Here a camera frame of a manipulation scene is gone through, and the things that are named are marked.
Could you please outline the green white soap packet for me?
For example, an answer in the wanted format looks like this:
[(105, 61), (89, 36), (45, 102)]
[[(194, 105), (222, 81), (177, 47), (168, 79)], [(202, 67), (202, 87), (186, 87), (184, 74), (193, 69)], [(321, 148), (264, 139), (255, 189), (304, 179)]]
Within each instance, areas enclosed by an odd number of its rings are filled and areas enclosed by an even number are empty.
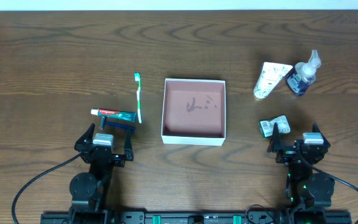
[(270, 120), (259, 121), (259, 128), (264, 139), (273, 135), (274, 125), (277, 124), (280, 134), (288, 134), (291, 132), (290, 124), (285, 115), (278, 116)]

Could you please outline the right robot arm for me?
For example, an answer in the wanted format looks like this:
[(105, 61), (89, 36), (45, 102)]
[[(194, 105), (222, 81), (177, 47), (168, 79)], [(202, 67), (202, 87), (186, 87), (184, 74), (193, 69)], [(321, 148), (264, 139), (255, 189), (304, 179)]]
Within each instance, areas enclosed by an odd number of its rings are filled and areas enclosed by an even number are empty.
[(273, 125), (267, 151), (276, 154), (275, 162), (288, 167), (286, 195), (291, 200), (290, 207), (274, 215), (274, 223), (326, 223), (324, 208), (331, 206), (335, 182), (327, 174), (314, 173), (313, 165), (330, 147), (316, 124), (292, 146), (282, 143), (278, 124)]

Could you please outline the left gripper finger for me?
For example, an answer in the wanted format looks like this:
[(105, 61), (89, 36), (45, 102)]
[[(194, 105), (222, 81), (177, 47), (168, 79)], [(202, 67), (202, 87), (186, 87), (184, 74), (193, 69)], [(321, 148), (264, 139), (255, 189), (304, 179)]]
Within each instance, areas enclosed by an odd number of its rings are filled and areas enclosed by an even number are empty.
[(133, 155), (131, 134), (132, 134), (131, 129), (127, 129), (126, 139), (125, 139), (125, 142), (124, 142), (124, 155), (125, 156), (132, 156)]
[(87, 147), (93, 143), (93, 133), (94, 133), (95, 124), (92, 123), (87, 131), (76, 141), (74, 149), (78, 152), (84, 152), (87, 150)]

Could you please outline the green white toothbrush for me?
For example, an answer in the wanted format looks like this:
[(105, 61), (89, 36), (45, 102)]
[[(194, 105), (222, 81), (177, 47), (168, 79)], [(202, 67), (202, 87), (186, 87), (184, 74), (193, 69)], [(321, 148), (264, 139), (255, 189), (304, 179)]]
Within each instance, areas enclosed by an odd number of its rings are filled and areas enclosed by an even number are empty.
[(140, 73), (137, 72), (134, 74), (134, 80), (135, 82), (138, 83), (138, 88), (136, 91), (136, 97), (137, 97), (137, 116), (138, 116), (138, 120), (139, 123), (142, 123), (142, 113), (141, 113), (141, 100), (140, 100), (140, 93), (141, 93), (141, 77), (140, 77)]

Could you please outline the Colgate toothpaste tube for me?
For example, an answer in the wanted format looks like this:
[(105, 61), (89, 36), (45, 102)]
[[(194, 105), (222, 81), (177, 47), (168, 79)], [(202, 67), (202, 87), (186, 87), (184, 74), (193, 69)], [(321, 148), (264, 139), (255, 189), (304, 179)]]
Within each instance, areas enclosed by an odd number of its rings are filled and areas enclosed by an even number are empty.
[(135, 122), (137, 117), (137, 113), (135, 112), (116, 111), (116, 110), (107, 110), (107, 109), (91, 109), (91, 114), (100, 117), (120, 119), (130, 122)]

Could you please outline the white lotion tube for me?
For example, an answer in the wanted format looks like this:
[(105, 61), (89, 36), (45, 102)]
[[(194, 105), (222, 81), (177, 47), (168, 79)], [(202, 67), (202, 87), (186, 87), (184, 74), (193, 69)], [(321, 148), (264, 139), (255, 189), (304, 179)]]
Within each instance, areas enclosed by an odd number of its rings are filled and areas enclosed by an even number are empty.
[(254, 97), (258, 100), (266, 98), (292, 68), (292, 65), (264, 62), (259, 79), (254, 87)]

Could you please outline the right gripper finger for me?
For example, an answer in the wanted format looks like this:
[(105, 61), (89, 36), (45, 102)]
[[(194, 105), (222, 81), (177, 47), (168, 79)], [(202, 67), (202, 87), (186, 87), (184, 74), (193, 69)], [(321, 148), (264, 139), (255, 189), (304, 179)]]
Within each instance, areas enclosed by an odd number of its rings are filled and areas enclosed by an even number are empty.
[(331, 144), (329, 141), (325, 138), (325, 136), (321, 133), (318, 125), (314, 123), (312, 125), (312, 144), (315, 145), (323, 145), (324, 147), (330, 148)]
[(275, 123), (273, 126), (273, 133), (270, 138), (270, 143), (267, 148), (267, 152), (278, 152), (281, 150), (281, 139), (278, 124)]

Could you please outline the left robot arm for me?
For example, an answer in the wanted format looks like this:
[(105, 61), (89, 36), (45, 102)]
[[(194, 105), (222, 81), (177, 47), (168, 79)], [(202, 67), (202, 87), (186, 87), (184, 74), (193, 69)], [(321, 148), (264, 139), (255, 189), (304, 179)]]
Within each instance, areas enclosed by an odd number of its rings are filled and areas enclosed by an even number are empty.
[(76, 141), (74, 149), (89, 164), (89, 171), (74, 176), (70, 182), (70, 223), (119, 223), (115, 212), (105, 208), (105, 204), (113, 168), (124, 167), (127, 161), (134, 160), (131, 134), (135, 130), (124, 124), (119, 127), (126, 130), (122, 154), (113, 152), (114, 136), (95, 134), (94, 124)]

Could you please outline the clear blue pump soap bottle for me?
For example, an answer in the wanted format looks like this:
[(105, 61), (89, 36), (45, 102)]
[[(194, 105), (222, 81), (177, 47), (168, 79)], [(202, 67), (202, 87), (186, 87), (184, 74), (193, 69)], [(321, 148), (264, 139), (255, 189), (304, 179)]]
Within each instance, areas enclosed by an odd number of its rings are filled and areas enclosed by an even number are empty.
[(286, 83), (296, 96), (303, 96), (307, 89), (315, 82), (317, 69), (321, 66), (321, 59), (317, 50), (312, 50), (308, 62), (299, 62), (293, 71), (287, 75)]

